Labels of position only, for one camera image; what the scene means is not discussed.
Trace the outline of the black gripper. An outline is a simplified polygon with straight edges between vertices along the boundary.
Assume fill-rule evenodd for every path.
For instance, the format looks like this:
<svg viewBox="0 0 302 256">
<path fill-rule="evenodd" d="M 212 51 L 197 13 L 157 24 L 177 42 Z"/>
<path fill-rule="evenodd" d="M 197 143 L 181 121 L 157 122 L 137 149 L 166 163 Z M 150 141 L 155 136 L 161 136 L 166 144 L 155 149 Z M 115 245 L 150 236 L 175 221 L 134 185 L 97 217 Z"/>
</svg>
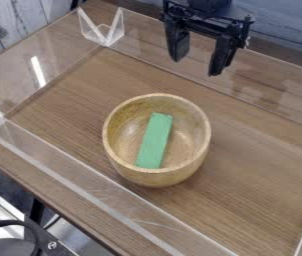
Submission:
<svg viewBox="0 0 302 256">
<path fill-rule="evenodd" d="M 218 76 L 230 66 L 237 49 L 249 43 L 256 18 L 240 10 L 233 0 L 163 0 L 165 24 L 171 59 L 179 62 L 190 50 L 190 33 L 217 39 L 209 75 Z"/>
</svg>

